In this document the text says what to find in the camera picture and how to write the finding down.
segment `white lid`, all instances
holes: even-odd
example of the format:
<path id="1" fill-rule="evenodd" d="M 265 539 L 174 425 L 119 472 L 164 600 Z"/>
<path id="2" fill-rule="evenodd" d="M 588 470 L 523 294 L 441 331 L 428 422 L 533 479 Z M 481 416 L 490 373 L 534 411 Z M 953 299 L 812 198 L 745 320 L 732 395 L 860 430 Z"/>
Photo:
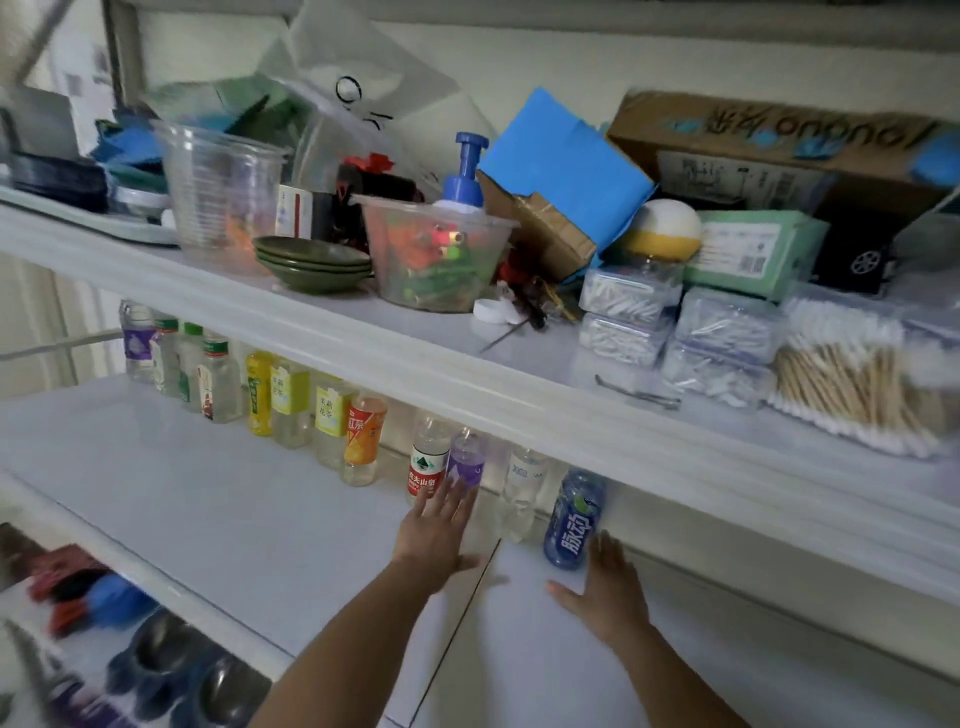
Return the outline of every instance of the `white lid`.
<path id="1" fill-rule="evenodd" d="M 135 189 L 133 187 L 117 187 L 113 199 L 124 205 L 138 205 L 155 209 L 165 209 L 170 206 L 170 195 L 148 192 L 145 189 Z"/>

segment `right hand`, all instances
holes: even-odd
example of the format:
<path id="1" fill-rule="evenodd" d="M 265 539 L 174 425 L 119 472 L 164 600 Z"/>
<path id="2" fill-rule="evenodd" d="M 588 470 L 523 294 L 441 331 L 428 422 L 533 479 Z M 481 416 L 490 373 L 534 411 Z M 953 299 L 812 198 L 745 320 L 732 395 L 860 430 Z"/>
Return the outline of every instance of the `right hand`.
<path id="1" fill-rule="evenodd" d="M 636 568 L 623 557 L 623 545 L 606 531 L 592 538 L 588 547 L 587 585 L 578 595 L 556 581 L 547 591 L 609 647 L 625 633 L 652 629 Z"/>

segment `barcode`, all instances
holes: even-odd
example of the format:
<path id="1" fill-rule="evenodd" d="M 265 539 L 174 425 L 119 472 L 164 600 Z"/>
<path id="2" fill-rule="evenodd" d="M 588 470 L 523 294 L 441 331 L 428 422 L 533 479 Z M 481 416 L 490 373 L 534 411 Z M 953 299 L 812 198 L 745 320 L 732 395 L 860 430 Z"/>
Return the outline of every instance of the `barcode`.
<path id="1" fill-rule="evenodd" d="M 783 209 L 786 206 L 787 198 L 790 196 L 790 190 L 793 189 L 793 182 L 796 179 L 797 176 L 789 172 L 783 172 L 780 175 L 777 186 L 774 187 L 773 197 L 770 200 L 770 209 Z"/>
<path id="2" fill-rule="evenodd" d="M 766 264 L 765 255 L 744 255 L 740 258 L 740 273 L 760 273 Z"/>

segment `blue paper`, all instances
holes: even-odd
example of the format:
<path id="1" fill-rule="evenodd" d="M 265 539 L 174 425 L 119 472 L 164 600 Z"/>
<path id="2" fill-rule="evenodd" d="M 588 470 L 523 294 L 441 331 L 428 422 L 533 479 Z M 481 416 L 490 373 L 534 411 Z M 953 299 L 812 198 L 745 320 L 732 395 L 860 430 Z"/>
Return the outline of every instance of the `blue paper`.
<path id="1" fill-rule="evenodd" d="M 511 194 L 539 194 L 606 250 L 653 194 L 650 178 L 595 129 L 536 89 L 480 169 Z"/>

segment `left hand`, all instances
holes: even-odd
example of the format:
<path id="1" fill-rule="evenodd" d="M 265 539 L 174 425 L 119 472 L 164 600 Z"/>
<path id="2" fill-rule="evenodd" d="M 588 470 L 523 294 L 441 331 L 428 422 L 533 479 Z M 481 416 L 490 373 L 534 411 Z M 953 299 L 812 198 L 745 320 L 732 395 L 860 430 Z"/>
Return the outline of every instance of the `left hand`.
<path id="1" fill-rule="evenodd" d="M 420 488 L 413 510 L 400 523 L 391 563 L 411 572 L 429 594 L 435 594 L 457 571 L 480 566 L 477 554 L 461 554 L 460 544 L 473 513 L 479 488 L 465 493 L 462 480 L 446 479 L 431 499 Z"/>

